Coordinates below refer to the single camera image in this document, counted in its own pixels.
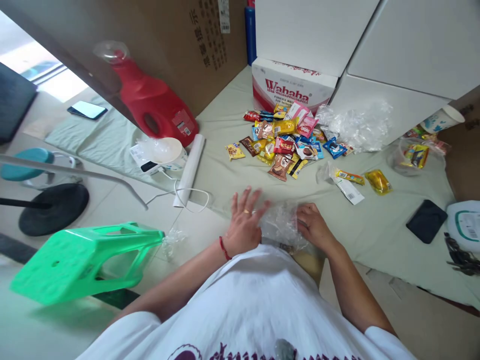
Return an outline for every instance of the charging cable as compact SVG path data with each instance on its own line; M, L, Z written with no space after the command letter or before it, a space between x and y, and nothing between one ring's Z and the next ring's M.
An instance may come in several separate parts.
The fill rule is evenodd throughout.
M167 173L165 172L163 167L160 167L160 169L158 169L158 171L160 171L163 175L165 175L170 180L175 180L175 182L173 183L173 191L169 191L169 192L166 192L166 193L163 193L163 194L155 195L154 197L152 197L150 200L148 200L146 202L147 205L150 204L154 199L159 198L161 196L168 195L168 194L175 194L178 197L178 199L180 200L180 203L183 205L183 207L185 209L187 209L189 212L191 212L193 214L198 214L198 213L201 213L203 210L205 210L205 208L207 207L207 205L209 204L209 201L210 201L210 194L208 192L203 191L203 190L199 190L199 189L194 189L194 188L191 188L191 187L177 189L177 183L179 181L178 179L167 175ZM186 204L184 204L184 202L182 201L182 198L179 195L179 191L182 191L182 190L198 191L198 192L204 193L206 195L205 205L203 205L203 207L200 209L200 211L192 211L187 207Z

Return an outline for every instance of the metal rod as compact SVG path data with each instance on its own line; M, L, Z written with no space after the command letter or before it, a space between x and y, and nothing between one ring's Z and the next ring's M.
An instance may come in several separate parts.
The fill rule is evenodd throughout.
M32 169L40 169L40 170L43 170L43 171L49 171L51 173L56 173L56 174L86 176L86 177L90 177L90 178L108 180L108 181L111 181L111 182L114 182L114 183L117 183L117 184L120 184L120 185L123 185L124 187L126 187L126 189L143 206L143 208L145 210L149 209L149 207L147 206L145 201L143 201L142 198L137 194L137 192L134 190L132 185L130 185L125 180L119 179L117 177L104 175L104 174L101 174L101 173L98 173L98 172L92 172L92 171L86 171L86 170L71 168L71 167L64 167L64 166L58 166L58 165L53 165L53 164L47 164L47 163L38 162L38 161L30 161L30 160L20 159L20 158L17 158L17 157L3 155L3 154L0 154L0 163L8 164L8 165L14 165L14 166L22 166L22 167L32 168Z
M20 208L43 209L43 210L50 209L52 207L52 204L45 203L45 202L15 200L15 199L7 199L4 197L0 197L0 205L16 206Z

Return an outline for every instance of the paper roll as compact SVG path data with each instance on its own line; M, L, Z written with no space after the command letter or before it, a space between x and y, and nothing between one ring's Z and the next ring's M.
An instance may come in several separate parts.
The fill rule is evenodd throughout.
M199 166L200 156L202 155L202 150L204 148L205 138L201 134L195 135L193 143L191 145L190 153L188 154L188 160L186 161L185 168L183 169L183 174L180 179L180 183L177 185L177 189L187 189L191 188L194 184L195 174L197 173L197 168ZM190 197L190 190L180 190L178 196L175 196L173 201L173 206L175 208L183 208L182 202L187 205Z

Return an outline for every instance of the red plastic bottle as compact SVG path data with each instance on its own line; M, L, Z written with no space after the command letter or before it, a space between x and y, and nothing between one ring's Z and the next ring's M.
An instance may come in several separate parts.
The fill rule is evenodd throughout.
M176 138L184 148L194 140L199 125L188 106L165 82L140 70L128 57L124 43L103 41L93 52L120 77L121 100L145 134L157 139Z

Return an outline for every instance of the black stool base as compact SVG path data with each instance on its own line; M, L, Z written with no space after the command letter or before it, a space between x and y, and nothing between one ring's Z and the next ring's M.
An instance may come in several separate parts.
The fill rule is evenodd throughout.
M66 183L49 187L32 201L52 206L48 209L26 208L20 215L18 227L31 237L56 233L83 213L89 198L89 191L82 184Z

